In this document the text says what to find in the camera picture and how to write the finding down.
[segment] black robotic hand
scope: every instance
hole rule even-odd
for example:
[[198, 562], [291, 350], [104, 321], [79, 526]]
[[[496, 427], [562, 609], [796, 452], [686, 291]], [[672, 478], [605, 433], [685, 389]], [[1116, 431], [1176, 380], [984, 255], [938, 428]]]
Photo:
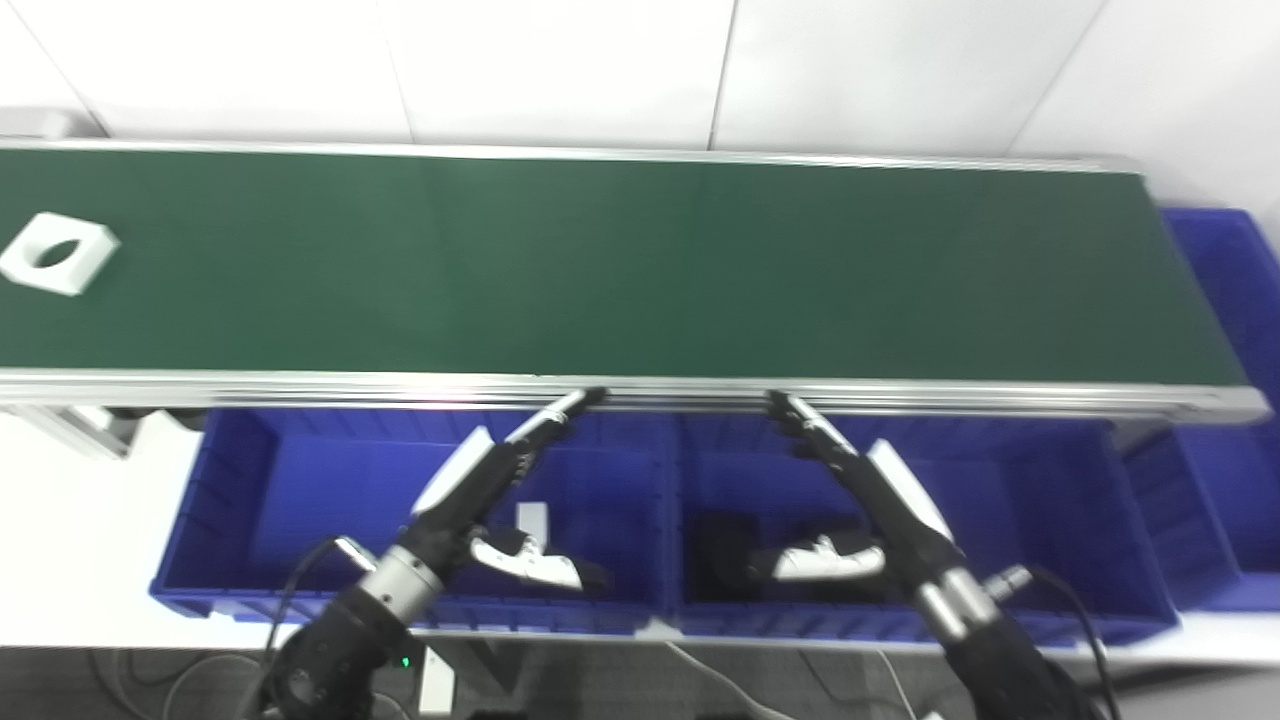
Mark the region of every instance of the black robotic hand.
[[532, 582], [589, 591], [607, 583], [593, 565], [543, 555], [531, 538], [493, 537], [480, 525], [570, 420], [600, 402], [604, 388], [575, 391], [535, 413], [502, 442], [477, 427], [436, 470], [390, 550], [270, 661], [259, 691], [262, 717], [364, 720], [372, 673], [384, 665], [444, 591], [475, 559]]

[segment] white square block with hole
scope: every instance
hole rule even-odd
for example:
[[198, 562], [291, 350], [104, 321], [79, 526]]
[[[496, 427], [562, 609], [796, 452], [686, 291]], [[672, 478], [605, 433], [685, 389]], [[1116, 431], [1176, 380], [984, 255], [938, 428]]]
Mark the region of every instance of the white square block with hole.
[[[65, 243], [74, 249], [58, 260], [51, 251]], [[119, 243], [106, 225], [37, 213], [0, 254], [0, 273], [18, 284], [79, 295]]]

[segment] white object in bin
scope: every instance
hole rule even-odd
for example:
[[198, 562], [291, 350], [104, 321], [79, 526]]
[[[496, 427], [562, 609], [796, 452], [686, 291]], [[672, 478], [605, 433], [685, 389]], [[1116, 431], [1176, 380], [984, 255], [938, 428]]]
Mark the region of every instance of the white object in bin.
[[516, 503], [516, 529], [530, 536], [543, 547], [547, 547], [548, 541], [547, 525], [545, 502]]
[[[40, 256], [67, 241], [76, 241], [76, 250], [63, 261], [41, 268]], [[0, 273], [18, 284], [79, 295], [119, 243], [104, 224], [37, 213], [0, 252]]]

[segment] cable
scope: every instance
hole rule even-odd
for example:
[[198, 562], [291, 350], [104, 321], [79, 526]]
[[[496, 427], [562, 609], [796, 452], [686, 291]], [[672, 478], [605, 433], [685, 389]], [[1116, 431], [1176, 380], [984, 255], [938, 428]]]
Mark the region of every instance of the cable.
[[[796, 652], [800, 655], [800, 660], [804, 660], [804, 664], [809, 667], [809, 674], [812, 674], [818, 680], [818, 684], [822, 685], [823, 692], [826, 692], [827, 697], [831, 698], [833, 702], [842, 702], [847, 705], [882, 705], [884, 707], [892, 707], [899, 712], [906, 712], [908, 715], [911, 715], [911, 708], [902, 707], [902, 703], [896, 700], [888, 700], [876, 696], [852, 697], [852, 698], [844, 698], [837, 696], [831, 689], [831, 685], [827, 684], [827, 680], [822, 676], [822, 673], [818, 671], [818, 667], [814, 666], [813, 660], [809, 659], [809, 655], [805, 653], [805, 651], [803, 650], [797, 650]], [[964, 689], [964, 685], [956, 685], [956, 688]]]
[[[106, 678], [102, 675], [102, 669], [97, 666], [97, 656], [93, 653], [93, 651], [86, 650], [84, 652], [88, 659], [90, 670], [93, 673], [93, 680], [97, 682], [99, 689], [101, 689], [104, 693], [106, 693], [109, 698], [111, 698], [111, 705], [116, 706], [125, 714], [132, 715], [137, 720], [151, 720], [151, 717], [148, 717], [146, 714], [138, 710], [136, 705], [133, 705], [133, 701], [129, 700], [129, 696], [124, 692], [123, 687], [113, 685], [111, 683], [106, 682]], [[116, 650], [113, 655], [113, 657], [116, 661], [115, 665], [116, 673], [113, 673], [113, 678], [115, 678], [116, 680], [119, 679], [119, 653], [120, 651]]]
[[1071, 585], [1066, 580], [1043, 568], [1028, 568], [1027, 570], [1030, 571], [1032, 579], [1053, 588], [1066, 598], [1071, 605], [1071, 611], [1080, 619], [1080, 625], [1084, 625], [1084, 635], [1093, 650], [1093, 662], [1098, 666], [1102, 700], [1107, 703], [1107, 712], [1111, 715], [1111, 720], [1120, 720], [1120, 703], [1116, 702], [1115, 684], [1111, 682], [1111, 670], [1107, 667], [1107, 651], [1102, 647], [1102, 639], [1098, 637], [1097, 628], [1093, 626], [1093, 620], [1089, 619], [1089, 611], [1080, 602], [1080, 596], [1075, 594], [1075, 591], [1071, 589]]
[[293, 566], [293, 571], [289, 573], [289, 579], [284, 582], [284, 592], [280, 594], [280, 603], [275, 606], [275, 615], [271, 616], [271, 629], [266, 633], [266, 646], [262, 648], [262, 664], [268, 670], [270, 670], [271, 662], [274, 661], [273, 655], [275, 652], [275, 633], [280, 629], [280, 623], [284, 621], [284, 615], [288, 612], [289, 603], [293, 601], [293, 593], [298, 591], [298, 583], [302, 582], [302, 577], [311, 570], [312, 565], [319, 562], [320, 559], [335, 547], [334, 543], [339, 537], [342, 536], [329, 536], [311, 546], [311, 550], [308, 550], [307, 553], [302, 556], [302, 560], [298, 560], [298, 564]]
[[689, 662], [690, 665], [692, 665], [698, 670], [701, 670], [704, 674], [714, 678], [717, 682], [719, 682], [726, 688], [733, 691], [733, 694], [736, 694], [742, 702], [746, 703], [746, 706], [750, 710], [751, 715], [754, 717], [756, 717], [756, 720], [795, 720], [795, 717], [791, 717], [790, 715], [787, 715], [785, 712], [780, 712], [777, 710], [773, 710], [772, 707], [762, 705], [754, 697], [746, 694], [746, 691], [744, 691], [742, 688], [740, 688], [737, 685], [737, 683], [735, 683], [733, 680], [730, 680], [719, 670], [716, 670], [714, 667], [704, 664], [701, 660], [698, 660], [692, 655], [689, 655], [687, 652], [684, 651], [684, 648], [681, 648], [676, 643], [668, 642], [666, 644], [676, 655], [678, 655], [680, 657], [682, 657], [685, 660], [685, 662]]
[[[401, 701], [393, 698], [392, 696], [389, 696], [387, 693], [375, 692], [374, 693], [374, 700], [375, 701], [381, 700], [381, 701], [385, 701], [385, 702], [390, 703], [390, 706], [396, 708], [396, 714], [399, 715], [401, 720], [413, 720], [413, 716], [408, 714], [408, 710], [404, 708], [404, 706], [401, 703]], [[375, 717], [374, 720], [385, 720], [385, 719], [378, 719], [378, 717]]]
[[911, 716], [911, 720], [919, 720], [915, 716], [915, 711], [911, 710], [911, 701], [906, 700], [906, 691], [902, 689], [902, 680], [897, 679], [897, 670], [893, 667], [893, 664], [890, 662], [883, 650], [877, 650], [876, 653], [884, 661], [884, 667], [888, 670], [888, 676], [893, 679], [893, 687], [897, 688], [897, 697], [902, 698], [902, 707], [906, 708], [906, 714]]
[[184, 682], [187, 682], [187, 679], [191, 678], [196, 673], [196, 670], [200, 670], [205, 665], [210, 665], [210, 664], [216, 662], [219, 660], [237, 660], [239, 662], [247, 662], [247, 664], [252, 665], [253, 670], [261, 670], [262, 669], [262, 665], [259, 664], [259, 661], [250, 660], [248, 657], [244, 657], [243, 655], [237, 655], [234, 652], [223, 652], [223, 653], [219, 653], [219, 655], [210, 655], [209, 657], [202, 657], [202, 659], [197, 660], [196, 662], [192, 662], [189, 667], [187, 667], [177, 678], [174, 678], [173, 684], [169, 685], [169, 692], [166, 692], [165, 696], [164, 696], [164, 706], [160, 708], [160, 720], [169, 720], [169, 717], [170, 717], [169, 714], [173, 711], [173, 701], [178, 697], [178, 688], [180, 688], [182, 684]]
[[138, 687], [143, 687], [143, 688], [159, 688], [160, 685], [168, 685], [169, 683], [172, 683], [175, 679], [178, 679], [178, 675], [182, 675], [183, 673], [186, 673], [187, 670], [189, 670], [192, 665], [200, 662], [205, 657], [209, 657], [209, 652], [207, 651], [201, 651], [201, 652], [197, 652], [196, 657], [192, 657], [189, 662], [187, 662], [186, 665], [183, 665], [178, 670], [174, 670], [173, 673], [169, 673], [168, 675], [161, 675], [159, 678], [143, 679], [143, 678], [141, 678], [138, 675], [138, 669], [134, 666], [134, 662], [133, 662], [134, 655], [136, 653], [134, 653], [133, 650], [124, 651], [124, 664], [125, 664], [125, 667], [127, 667], [125, 671], [128, 673], [129, 679], [133, 680], [133, 684], [136, 684]]

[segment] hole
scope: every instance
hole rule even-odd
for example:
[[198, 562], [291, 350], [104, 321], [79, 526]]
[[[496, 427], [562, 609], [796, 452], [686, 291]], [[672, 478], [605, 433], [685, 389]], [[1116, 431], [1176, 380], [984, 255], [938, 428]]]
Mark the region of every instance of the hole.
[[79, 247], [79, 240], [64, 240], [42, 250], [32, 265], [37, 268], [52, 268], [70, 258], [77, 247]]

